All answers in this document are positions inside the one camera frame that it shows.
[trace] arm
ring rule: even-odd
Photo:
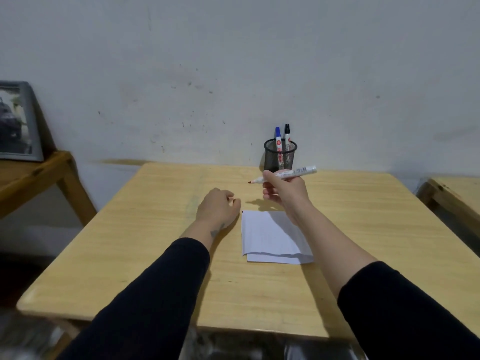
[[[263,176],[268,181],[263,184],[263,197],[283,205],[301,229],[369,359],[407,359],[412,354],[454,359],[480,353],[480,340],[450,312],[319,212],[303,179],[287,182],[268,171]]]
[[[178,358],[210,264],[215,236],[240,211],[233,193],[211,190],[195,221],[102,309],[58,359]]]

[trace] paper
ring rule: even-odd
[[[304,264],[314,256],[300,229],[283,211],[247,211],[241,217],[243,255],[249,262]]]

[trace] tattoo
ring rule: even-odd
[[[225,226],[225,224],[222,223],[218,230],[210,231],[210,235],[212,235],[212,239],[215,239],[215,237],[219,234],[220,230],[223,229],[224,226]]]

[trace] black long-sleeve shirt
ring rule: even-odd
[[[178,359],[209,264],[199,241],[174,241],[58,359]],[[357,272],[338,306],[370,360],[480,358],[477,336],[384,262]]]

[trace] gray picture frame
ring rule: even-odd
[[[20,91],[21,107],[25,115],[31,153],[7,152],[0,149],[0,159],[27,160],[42,162],[44,160],[42,142],[40,139],[37,117],[35,115],[35,96],[32,87],[25,81],[0,80],[0,90],[18,89]]]

